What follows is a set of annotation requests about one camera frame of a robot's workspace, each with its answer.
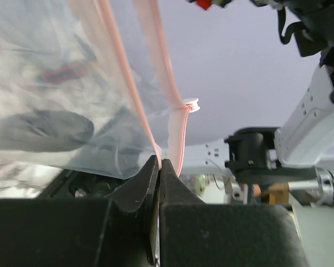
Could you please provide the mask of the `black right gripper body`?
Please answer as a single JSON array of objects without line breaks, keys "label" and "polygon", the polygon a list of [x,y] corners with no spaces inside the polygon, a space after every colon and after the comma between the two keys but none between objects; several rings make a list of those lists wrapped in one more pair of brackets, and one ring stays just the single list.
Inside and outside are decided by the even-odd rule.
[{"label": "black right gripper body", "polygon": [[278,35],[286,45],[294,37],[301,57],[334,51],[334,1],[251,1],[277,11]]}]

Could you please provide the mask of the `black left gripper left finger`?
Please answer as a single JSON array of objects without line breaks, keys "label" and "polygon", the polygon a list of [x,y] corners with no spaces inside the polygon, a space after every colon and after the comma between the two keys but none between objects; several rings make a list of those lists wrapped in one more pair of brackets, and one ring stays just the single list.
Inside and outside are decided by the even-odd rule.
[{"label": "black left gripper left finger", "polygon": [[68,183],[47,197],[0,199],[0,266],[155,265],[155,156],[107,197],[74,197]]}]

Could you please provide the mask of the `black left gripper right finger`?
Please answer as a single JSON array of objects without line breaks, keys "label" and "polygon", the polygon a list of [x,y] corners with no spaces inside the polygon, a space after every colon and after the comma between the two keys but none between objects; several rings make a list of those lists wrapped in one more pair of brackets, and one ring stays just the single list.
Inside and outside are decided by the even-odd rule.
[{"label": "black left gripper right finger", "polygon": [[162,162],[162,266],[308,266],[288,211],[273,205],[206,204]]}]

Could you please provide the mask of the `clear zip top bag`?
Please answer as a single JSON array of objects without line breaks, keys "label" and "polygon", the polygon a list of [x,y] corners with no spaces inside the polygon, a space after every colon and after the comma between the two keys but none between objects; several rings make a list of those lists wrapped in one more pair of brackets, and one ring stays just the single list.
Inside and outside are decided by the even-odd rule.
[{"label": "clear zip top bag", "polygon": [[[84,63],[61,84],[44,72]],[[0,159],[127,179],[183,165],[188,114],[157,1],[0,1]]]}]

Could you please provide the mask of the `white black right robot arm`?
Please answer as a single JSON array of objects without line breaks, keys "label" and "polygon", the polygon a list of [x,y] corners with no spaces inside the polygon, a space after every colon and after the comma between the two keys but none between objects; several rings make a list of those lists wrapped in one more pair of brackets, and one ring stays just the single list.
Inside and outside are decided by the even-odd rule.
[{"label": "white black right robot arm", "polygon": [[210,145],[189,146],[184,175],[224,177],[225,192],[233,195],[232,182],[242,184],[242,198],[254,200],[254,184],[317,179],[323,192],[317,204],[334,204],[334,176],[318,169],[324,151],[334,142],[334,1],[254,1],[277,11],[278,36],[284,45],[295,40],[302,57],[319,53],[311,83],[282,127],[247,127],[224,139],[226,161],[213,160]]}]

